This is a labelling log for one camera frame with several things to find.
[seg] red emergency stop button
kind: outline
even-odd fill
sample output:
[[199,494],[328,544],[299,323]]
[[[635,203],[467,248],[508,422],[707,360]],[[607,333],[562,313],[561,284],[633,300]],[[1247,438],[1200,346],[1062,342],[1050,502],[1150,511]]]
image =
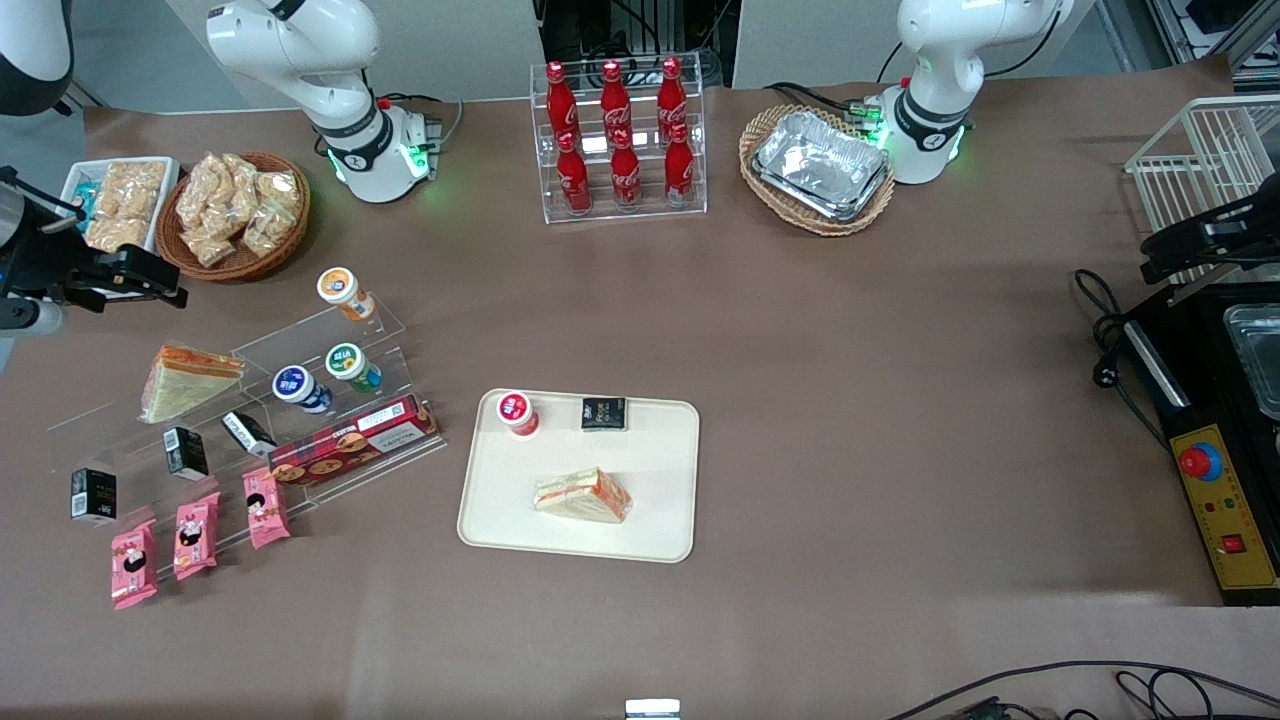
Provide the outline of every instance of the red emergency stop button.
[[1197,442],[1178,454],[1178,466],[1188,475],[1207,483],[1222,475],[1222,456],[1212,445]]

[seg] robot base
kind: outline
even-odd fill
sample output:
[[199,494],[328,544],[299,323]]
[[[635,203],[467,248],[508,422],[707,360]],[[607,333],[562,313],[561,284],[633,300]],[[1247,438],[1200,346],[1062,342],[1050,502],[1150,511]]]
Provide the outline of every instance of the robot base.
[[[942,169],[951,161],[951,154],[956,143],[960,142],[960,136],[964,133],[957,132],[950,140],[938,135],[936,137],[945,142],[941,142],[933,150],[920,150],[915,138],[906,135],[906,131],[899,126],[895,118],[893,105],[901,94],[902,88],[891,87],[881,96],[886,138],[884,151],[888,152],[888,164],[893,169],[893,182],[905,184],[927,183],[942,174]],[[924,142],[928,145],[929,138],[925,138]]]
[[355,172],[334,161],[338,178],[365,202],[399,200],[413,186],[434,174],[434,163],[429,161],[426,150],[419,150],[428,146],[426,120],[422,115],[396,106],[384,111],[392,120],[392,142],[374,159],[372,168]]

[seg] brown table surface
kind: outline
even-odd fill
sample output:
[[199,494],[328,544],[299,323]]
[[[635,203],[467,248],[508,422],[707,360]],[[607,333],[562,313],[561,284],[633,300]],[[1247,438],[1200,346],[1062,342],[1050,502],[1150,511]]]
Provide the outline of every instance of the brown table surface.
[[[1221,63],[992,82],[946,174],[846,240],[783,224],[739,177],[740,129],[778,102],[764,91],[713,94],[705,218],[570,228],[543,224],[521,101],[470,105],[440,178],[387,206],[338,183],[301,113],[91,111],[97,158],[297,160],[314,232],[268,279],[191,282],[186,311],[77,313],[18,343],[0,378],[0,708],[566,719],[673,696],[694,719],[877,717],[1083,657],[1280,691],[1280,610],[1217,606],[1167,460],[1089,382],[1093,313],[1070,291],[1087,265],[1126,304],[1147,292],[1121,164],[1187,100],[1229,92]],[[110,532],[65,519],[45,428],[136,392],[161,341],[234,347],[315,311],[338,264],[406,322],[449,447],[326,505],[305,537],[114,612]],[[465,546],[493,387],[692,402],[692,555]],[[1102,670],[991,692],[1123,706]]]

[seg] white wall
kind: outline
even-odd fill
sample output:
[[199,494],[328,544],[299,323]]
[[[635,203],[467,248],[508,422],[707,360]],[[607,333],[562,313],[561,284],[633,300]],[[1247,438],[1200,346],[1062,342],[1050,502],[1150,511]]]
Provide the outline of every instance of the white wall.
[[[897,5],[899,0],[742,0],[733,86],[873,81],[897,45]],[[1044,74],[1092,6],[1093,0],[1075,0],[1036,59],[1007,77]],[[1037,42],[992,47],[980,55],[988,70],[996,70],[1021,60]],[[910,74],[914,65],[915,58],[900,50],[884,81]]]
[[[219,0],[168,0],[201,45],[205,17]],[[381,44],[369,68],[378,94],[410,92],[444,100],[529,95],[529,65],[543,61],[530,0],[364,0],[378,18]],[[256,81],[228,73],[255,108],[293,102]]]

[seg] white wire basket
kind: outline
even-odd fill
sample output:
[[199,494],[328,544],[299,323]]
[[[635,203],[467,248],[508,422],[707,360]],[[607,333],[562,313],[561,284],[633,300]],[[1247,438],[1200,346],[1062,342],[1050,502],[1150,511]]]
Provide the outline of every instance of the white wire basket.
[[[1151,232],[1157,232],[1252,195],[1275,172],[1271,152],[1280,155],[1280,95],[1201,97],[1165,123],[1125,163],[1125,172],[1138,186]],[[1185,284],[1210,269],[1184,270],[1170,282]],[[1219,282],[1270,281],[1280,281],[1280,264],[1235,270]]]

